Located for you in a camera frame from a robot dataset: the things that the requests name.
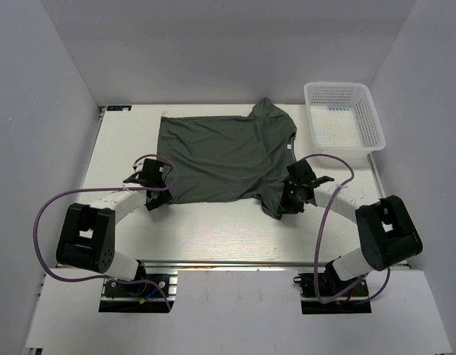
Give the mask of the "dark green t-shirt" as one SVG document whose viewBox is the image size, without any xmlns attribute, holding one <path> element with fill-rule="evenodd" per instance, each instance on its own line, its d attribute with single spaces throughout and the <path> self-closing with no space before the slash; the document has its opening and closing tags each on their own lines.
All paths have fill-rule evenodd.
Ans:
<svg viewBox="0 0 456 355">
<path fill-rule="evenodd" d="M 265 214 L 281 219 L 296 133 L 289 114 L 267 98 L 247 116 L 162 117 L 157 153 L 177 169 L 167 178 L 175 184 L 172 203 L 256 199 Z"/>
</svg>

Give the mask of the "white perforated plastic basket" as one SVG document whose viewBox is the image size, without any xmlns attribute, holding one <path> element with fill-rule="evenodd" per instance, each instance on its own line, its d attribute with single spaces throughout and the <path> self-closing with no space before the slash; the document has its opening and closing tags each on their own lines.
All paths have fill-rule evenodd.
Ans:
<svg viewBox="0 0 456 355">
<path fill-rule="evenodd" d="M 304 97 L 312 143 L 319 152 L 363 157 L 386 140 L 369 88 L 352 82 L 309 82 Z"/>
</svg>

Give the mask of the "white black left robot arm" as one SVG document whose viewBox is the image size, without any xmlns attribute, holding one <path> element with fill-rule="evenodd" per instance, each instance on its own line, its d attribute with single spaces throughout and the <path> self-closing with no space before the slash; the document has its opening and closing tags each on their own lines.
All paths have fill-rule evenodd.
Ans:
<svg viewBox="0 0 456 355">
<path fill-rule="evenodd" d="M 132 295 L 147 288 L 140 262 L 115 250 L 116 225 L 138 209 L 157 209 L 172 200 L 164 170 L 173 165 L 160 156 L 148 155 L 133 164 L 134 172 L 120 188 L 92 203 L 74 203 L 67 209 L 56 259 L 113 279 Z"/>
</svg>

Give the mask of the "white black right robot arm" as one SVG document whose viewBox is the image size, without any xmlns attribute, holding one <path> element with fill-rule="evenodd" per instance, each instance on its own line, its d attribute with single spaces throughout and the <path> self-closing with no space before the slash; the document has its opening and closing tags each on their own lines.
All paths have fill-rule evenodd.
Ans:
<svg viewBox="0 0 456 355">
<path fill-rule="evenodd" d="M 324 209 L 315 262 L 329 213 L 339 214 L 357 226 L 360 246 L 325 266 L 323 279 L 331 293 L 344 294 L 354 279 L 388 269 L 422 252 L 418 231 L 398 196 L 379 198 L 350 190 L 347 184 L 353 180 L 354 172 L 345 182 L 338 183 L 332 177 L 318 177 L 306 160 L 289 165 L 287 171 L 280 213 L 301 213 L 306 204 Z"/>
</svg>

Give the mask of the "dark label sticker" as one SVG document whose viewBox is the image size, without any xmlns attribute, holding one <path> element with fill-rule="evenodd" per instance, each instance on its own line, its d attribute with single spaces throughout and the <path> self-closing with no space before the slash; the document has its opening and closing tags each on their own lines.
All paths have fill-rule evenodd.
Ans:
<svg viewBox="0 0 456 355">
<path fill-rule="evenodd" d="M 106 107 L 108 112 L 129 112 L 131 109 L 131 105 L 108 105 Z"/>
</svg>

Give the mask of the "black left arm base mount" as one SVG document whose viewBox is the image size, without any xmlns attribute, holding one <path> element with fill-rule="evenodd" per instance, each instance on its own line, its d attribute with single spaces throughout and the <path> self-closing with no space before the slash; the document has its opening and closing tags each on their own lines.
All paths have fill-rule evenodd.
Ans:
<svg viewBox="0 0 456 355">
<path fill-rule="evenodd" d="M 173 307 L 177 291 L 176 274 L 147 274 L 158 285 Z M 122 285 L 115 281 L 105 282 L 98 311 L 120 314 L 168 314 L 170 310 L 161 292 L 152 284 Z"/>
</svg>

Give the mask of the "aluminium table edge rail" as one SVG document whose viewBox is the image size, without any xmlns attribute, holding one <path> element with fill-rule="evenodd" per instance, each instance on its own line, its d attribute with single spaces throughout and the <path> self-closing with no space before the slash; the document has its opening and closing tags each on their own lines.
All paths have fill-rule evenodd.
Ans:
<svg viewBox="0 0 456 355">
<path fill-rule="evenodd" d="M 279 268 L 309 268 L 313 262 L 294 261 L 234 261 L 234 260 L 144 260 L 146 267 L 172 267 L 172 268 L 215 268 L 215 267 L 279 267 Z"/>
</svg>

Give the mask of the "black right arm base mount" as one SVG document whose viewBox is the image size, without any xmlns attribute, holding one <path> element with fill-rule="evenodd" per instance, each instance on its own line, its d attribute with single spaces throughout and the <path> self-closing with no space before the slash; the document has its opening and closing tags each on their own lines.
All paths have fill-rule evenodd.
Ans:
<svg viewBox="0 0 456 355">
<path fill-rule="evenodd" d="M 365 280 L 361 280 L 354 288 L 327 304 L 319 302 L 315 296 L 313 273 L 298 274 L 292 281 L 300 289 L 303 315 L 370 314 L 372 312 L 370 301 L 366 301 L 369 297 L 369 289 Z M 320 296 L 324 299 L 334 297 L 353 281 L 334 281 L 321 273 L 318 275 Z"/>
</svg>

